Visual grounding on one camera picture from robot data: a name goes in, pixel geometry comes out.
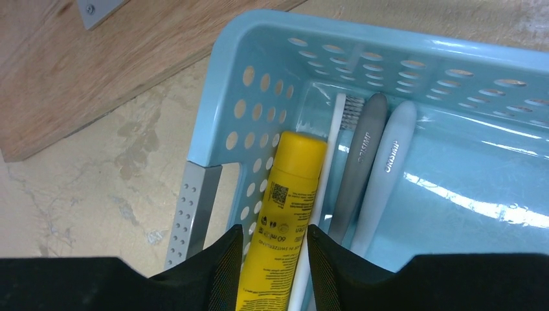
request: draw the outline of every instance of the toothbrush bristles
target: toothbrush bristles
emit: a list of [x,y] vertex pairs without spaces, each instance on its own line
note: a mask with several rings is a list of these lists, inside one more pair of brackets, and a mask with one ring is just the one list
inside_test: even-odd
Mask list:
[[364,103],[365,100],[363,98],[347,96],[340,129],[355,130],[362,109],[364,108]]

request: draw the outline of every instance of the qr code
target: qr code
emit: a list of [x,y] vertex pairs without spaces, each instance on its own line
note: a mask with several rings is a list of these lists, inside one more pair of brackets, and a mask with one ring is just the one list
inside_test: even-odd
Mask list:
[[273,186],[271,198],[273,201],[279,204],[286,204],[286,196],[288,195],[288,188],[283,187],[277,183]]

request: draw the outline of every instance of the yellow tube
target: yellow tube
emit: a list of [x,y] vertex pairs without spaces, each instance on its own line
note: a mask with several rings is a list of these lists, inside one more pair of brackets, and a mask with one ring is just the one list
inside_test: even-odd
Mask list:
[[282,134],[240,276],[237,310],[286,310],[325,153],[324,141]]

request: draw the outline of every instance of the brand text on toothbrush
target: brand text on toothbrush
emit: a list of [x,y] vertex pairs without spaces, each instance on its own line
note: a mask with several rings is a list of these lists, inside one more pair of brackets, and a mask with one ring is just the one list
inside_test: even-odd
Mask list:
[[366,154],[366,149],[368,148],[368,144],[370,143],[370,134],[366,132],[364,134],[364,139],[362,140],[361,145],[361,151],[359,152],[359,163],[364,162],[364,155]]
[[396,158],[396,153],[398,152],[398,141],[393,141],[393,147],[391,148],[391,155],[387,159],[387,164],[385,165],[385,172],[390,173],[393,166],[394,160]]

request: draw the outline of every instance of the basket hole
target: basket hole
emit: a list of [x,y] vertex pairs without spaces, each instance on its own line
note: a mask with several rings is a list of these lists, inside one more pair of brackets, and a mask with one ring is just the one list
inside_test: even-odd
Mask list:
[[533,111],[530,108],[526,108],[522,106],[507,106],[507,109],[511,111],[516,111],[516,112],[532,112]]
[[293,86],[289,86],[288,90],[286,91],[286,98],[291,99],[293,96]]
[[317,55],[313,52],[309,52],[309,51],[299,51],[299,54],[305,56],[305,57],[308,57],[308,58],[316,58]]
[[279,140],[280,140],[280,134],[275,134],[273,137],[273,147],[278,146]]
[[255,134],[248,133],[248,135],[246,136],[246,139],[244,139],[244,148],[249,149],[254,144],[255,139],[256,139]]
[[472,78],[474,74],[470,71],[461,69],[448,69],[446,74],[449,76],[455,76],[456,78]]
[[406,94],[412,93],[411,90],[409,90],[409,89],[403,89],[402,87],[397,87],[396,90],[399,91],[399,92],[402,92],[402,93],[406,93]]
[[507,112],[507,111],[494,111],[494,114],[495,115],[499,115],[501,117],[514,117],[515,115],[510,113],[510,112]]
[[378,65],[374,65],[372,63],[365,63],[362,67],[364,67],[367,70],[371,70],[371,71],[383,71],[383,67],[378,66]]
[[442,100],[442,97],[440,96],[437,96],[437,95],[426,95],[427,98],[430,98],[430,99],[433,99],[433,100]]
[[275,115],[276,115],[276,109],[275,107],[271,107],[271,109],[269,109],[269,113],[267,113],[267,122],[271,122],[272,120],[274,120]]
[[366,76],[374,80],[383,80],[383,77],[377,73],[366,73]]
[[298,38],[289,38],[288,41],[290,41],[290,43],[294,45],[297,45],[298,47],[306,47],[308,45],[306,41]]
[[269,159],[267,159],[267,162],[265,163],[265,169],[266,170],[270,170],[271,167],[273,167],[273,157],[270,157]]
[[238,141],[238,134],[236,132],[232,132],[227,136],[227,141],[225,142],[225,147],[227,147],[227,150],[232,150],[234,146],[236,146],[236,142]]
[[253,223],[250,225],[250,229],[248,229],[248,234],[250,234],[250,235],[253,235],[253,234],[254,234],[254,231],[255,231],[255,229],[256,229],[256,225],[257,225],[256,222],[253,222]]
[[234,106],[234,116],[240,119],[244,115],[244,112],[246,112],[246,101],[241,99]]
[[248,254],[248,251],[250,251],[250,244],[251,244],[251,242],[248,242],[248,244],[246,244],[246,246],[244,246],[244,250],[242,251],[242,255]]
[[371,86],[383,86],[383,83],[379,83],[379,82],[374,82],[374,81],[367,81],[366,82],[367,84],[370,84]]
[[498,86],[503,87],[525,87],[526,82],[514,80],[514,79],[498,79],[494,81]]
[[333,61],[334,63],[338,63],[340,65],[346,65],[347,64],[347,60],[345,58],[341,58],[341,57],[330,57],[330,60]]
[[477,108],[478,107],[477,105],[470,104],[468,102],[461,102],[458,105],[460,105],[461,107],[465,107],[465,108]]
[[263,136],[261,136],[261,140],[259,141],[259,146],[261,148],[267,146],[267,142],[269,141],[269,134],[263,134]]
[[524,102],[534,106],[542,106],[542,107],[549,106],[549,100],[545,100],[545,99],[531,98],[531,99],[525,100]]
[[259,191],[263,192],[265,191],[266,188],[267,188],[267,180],[263,179],[263,181],[261,182],[261,185],[259,185]]
[[461,83],[455,82],[452,80],[439,80],[436,83],[440,84],[441,86],[447,86],[447,87],[460,87],[462,86]]
[[335,70],[339,71],[340,73],[353,73],[353,72],[350,71],[349,69],[347,69],[347,68],[342,68],[342,67],[336,67]]
[[530,120],[530,123],[541,126],[549,126],[549,122],[542,120]]
[[479,102],[481,104],[485,104],[487,102],[490,102],[488,99],[486,98],[482,98],[482,97],[467,97],[468,100],[470,100],[471,102]]
[[254,67],[252,66],[246,67],[246,69],[244,70],[244,76],[242,77],[242,81],[244,82],[245,86],[250,86],[250,84],[252,84],[252,82],[254,81],[254,75],[255,75]]
[[412,69],[425,69],[426,65],[422,62],[417,62],[415,60],[403,60],[400,64],[404,67]]
[[257,121],[261,117],[262,112],[263,106],[261,104],[255,105],[254,110],[252,111],[252,119],[254,119],[254,121]]
[[240,212],[240,220],[246,219],[249,213],[250,213],[250,208],[248,206],[244,207],[242,209],[242,212]]
[[318,62],[309,62],[309,65],[313,66],[313,67],[318,67],[318,68],[322,68],[324,67],[324,65],[322,65],[321,63],[318,63]]
[[258,203],[256,203],[256,206],[254,207],[254,214],[257,214],[259,211],[261,211],[262,205],[263,203],[261,201],[258,201]]
[[327,50],[328,52],[337,53],[337,54],[343,54],[344,51],[342,48],[337,47],[335,45],[326,44],[322,46],[323,49]]
[[283,88],[284,88],[284,82],[282,80],[279,80],[274,87],[274,93],[277,95],[282,94]]
[[431,89],[431,91],[437,93],[437,94],[442,94],[442,95],[448,95],[450,94],[450,91],[448,91],[447,89],[438,89],[438,88],[434,88],[434,89]]
[[400,76],[403,76],[403,77],[408,78],[408,79],[413,79],[413,80],[417,80],[421,77],[421,75],[419,73],[413,73],[411,71],[401,71],[398,74]]
[[278,123],[282,124],[286,120],[286,110],[282,110],[280,115],[278,116]]
[[418,85],[417,83],[415,83],[413,81],[404,81],[404,80],[399,80],[397,83],[400,84],[401,86],[409,86],[409,87],[414,87],[414,86]]
[[261,159],[257,159],[254,163],[253,171],[254,173],[259,172],[259,169],[261,168]]
[[380,62],[381,60],[383,60],[383,57],[381,55],[372,52],[364,52],[361,56],[363,58],[366,58],[367,60],[372,60],[374,62]]
[[263,92],[267,91],[269,89],[270,83],[271,83],[271,76],[269,76],[268,73],[265,73],[263,75],[263,78],[261,78],[261,90]]
[[481,89],[478,92],[480,94],[484,94],[484,95],[487,95],[487,96],[494,96],[494,97],[505,96],[505,92],[502,92],[498,89]]
[[246,190],[246,196],[250,197],[252,194],[254,194],[254,191],[256,190],[256,184],[255,183],[251,183],[249,186],[248,186],[248,189]]

